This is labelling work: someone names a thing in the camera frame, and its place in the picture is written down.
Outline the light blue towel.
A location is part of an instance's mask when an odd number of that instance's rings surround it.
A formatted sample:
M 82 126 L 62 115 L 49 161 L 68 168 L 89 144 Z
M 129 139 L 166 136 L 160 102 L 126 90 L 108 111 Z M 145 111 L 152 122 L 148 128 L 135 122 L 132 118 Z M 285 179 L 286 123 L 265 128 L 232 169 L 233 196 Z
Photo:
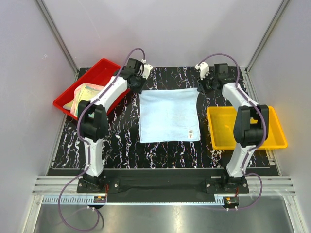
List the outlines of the light blue towel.
M 142 91 L 139 94 L 140 143 L 200 141 L 198 95 L 196 88 Z

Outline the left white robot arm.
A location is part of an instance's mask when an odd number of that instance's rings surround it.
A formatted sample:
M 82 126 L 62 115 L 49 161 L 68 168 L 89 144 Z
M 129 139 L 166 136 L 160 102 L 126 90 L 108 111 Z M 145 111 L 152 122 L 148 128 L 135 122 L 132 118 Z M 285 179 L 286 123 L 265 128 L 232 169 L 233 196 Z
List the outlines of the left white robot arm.
M 140 94 L 152 69 L 145 60 L 129 58 L 113 73 L 103 90 L 91 100 L 78 104 L 77 133 L 84 143 L 86 156 L 86 166 L 80 176 L 94 192 L 102 191 L 105 186 L 102 144 L 109 130 L 107 110 L 127 90 Z

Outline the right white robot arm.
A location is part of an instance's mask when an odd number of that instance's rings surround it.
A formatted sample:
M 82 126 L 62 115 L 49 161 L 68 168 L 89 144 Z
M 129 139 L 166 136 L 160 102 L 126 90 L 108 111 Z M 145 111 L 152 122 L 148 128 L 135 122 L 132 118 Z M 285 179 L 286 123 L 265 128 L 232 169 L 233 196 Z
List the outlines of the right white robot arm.
M 227 63 L 215 64 L 210 71 L 209 65 L 201 62 L 195 69 L 200 72 L 198 91 L 208 93 L 221 90 L 223 97 L 237 111 L 233 128 L 236 147 L 217 184 L 229 193 L 245 184 L 247 164 L 268 137 L 269 107 L 258 104 L 243 91 L 239 77 L 229 75 Z

